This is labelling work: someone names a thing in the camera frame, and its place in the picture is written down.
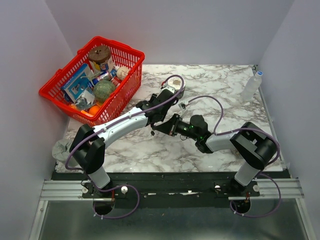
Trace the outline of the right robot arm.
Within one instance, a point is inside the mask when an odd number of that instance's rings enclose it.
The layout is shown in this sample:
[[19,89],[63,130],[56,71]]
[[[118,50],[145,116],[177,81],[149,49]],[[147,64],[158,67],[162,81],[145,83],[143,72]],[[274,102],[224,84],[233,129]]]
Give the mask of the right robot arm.
[[174,114],[160,125],[152,123],[151,128],[169,136],[179,134],[193,139],[197,149],[204,154],[237,150],[245,162],[229,183],[230,191],[236,196],[247,192],[249,183],[280,155],[279,143],[252,122],[246,122],[241,128],[214,134],[209,131],[202,115],[193,115],[186,123],[178,114]]

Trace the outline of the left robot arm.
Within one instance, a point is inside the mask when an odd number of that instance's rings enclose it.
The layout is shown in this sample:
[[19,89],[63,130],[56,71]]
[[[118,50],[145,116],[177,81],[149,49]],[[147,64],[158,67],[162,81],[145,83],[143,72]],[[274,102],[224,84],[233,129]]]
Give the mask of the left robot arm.
[[71,157],[93,182],[93,191],[101,198],[111,191],[111,179],[103,168],[105,149],[121,137],[149,125],[162,122],[171,106],[178,101],[181,90],[163,88],[150,100],[140,101],[126,114],[107,123],[90,127],[82,125],[69,150],[65,168],[70,170]]

